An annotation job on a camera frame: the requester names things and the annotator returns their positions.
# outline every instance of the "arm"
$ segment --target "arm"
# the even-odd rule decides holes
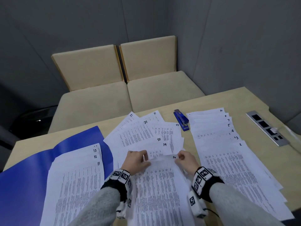
[[[279,220],[251,202],[232,186],[215,183],[209,191],[209,196],[224,226],[284,226]]]
[[[145,170],[151,163],[148,161],[144,162],[143,156],[145,160],[148,160],[146,150],[140,152],[129,151],[121,171],[125,170],[126,174],[135,175]],[[102,188],[92,197],[69,226],[110,226],[116,219],[116,209],[129,196],[125,185],[128,183],[129,178],[126,182],[122,182],[119,180],[121,175],[118,177],[112,173],[106,179]]]
[[[69,226],[109,226],[116,219],[119,204],[119,191],[105,187],[93,196]]]
[[[175,162],[187,173],[194,176],[199,168],[195,157],[186,151],[180,151],[178,156],[179,159],[176,159]],[[201,195],[210,197],[209,199],[212,200],[216,207],[224,226],[284,226],[275,217],[251,202],[235,188],[220,182],[214,183],[208,189],[205,189],[204,186]]]

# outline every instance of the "seat cushion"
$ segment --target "seat cushion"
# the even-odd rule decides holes
[[[52,55],[70,91],[122,81],[114,45]]]
[[[48,133],[120,117],[131,111],[124,82],[76,90],[62,96]]]
[[[176,37],[121,44],[128,81],[176,71]]]
[[[205,96],[182,71],[133,80],[128,89],[134,112]]]

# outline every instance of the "blue stapler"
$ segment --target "blue stapler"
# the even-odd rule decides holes
[[[180,110],[176,109],[173,114],[175,115],[175,117],[177,118],[181,128],[183,129],[183,131],[187,131],[189,130],[189,127],[188,127],[188,123],[189,123],[189,120],[187,119],[186,116],[184,116],[183,113],[181,113]]]

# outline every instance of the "person's left hand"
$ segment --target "person's left hand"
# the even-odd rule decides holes
[[[145,170],[151,163],[149,161],[143,161],[143,156],[145,160],[148,160],[148,153],[146,150],[140,152],[128,151],[121,169],[128,171],[131,175],[135,175],[140,171]]]

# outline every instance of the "hand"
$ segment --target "hand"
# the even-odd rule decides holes
[[[149,161],[143,161],[143,156],[145,160],[148,160],[148,153],[146,150],[140,152],[128,151],[121,169],[128,171],[131,175],[135,175],[140,171],[145,170],[151,163]]]
[[[179,158],[175,159],[175,163],[181,166],[188,174],[194,175],[200,167],[195,157],[190,152],[183,150],[179,151],[178,156]]]

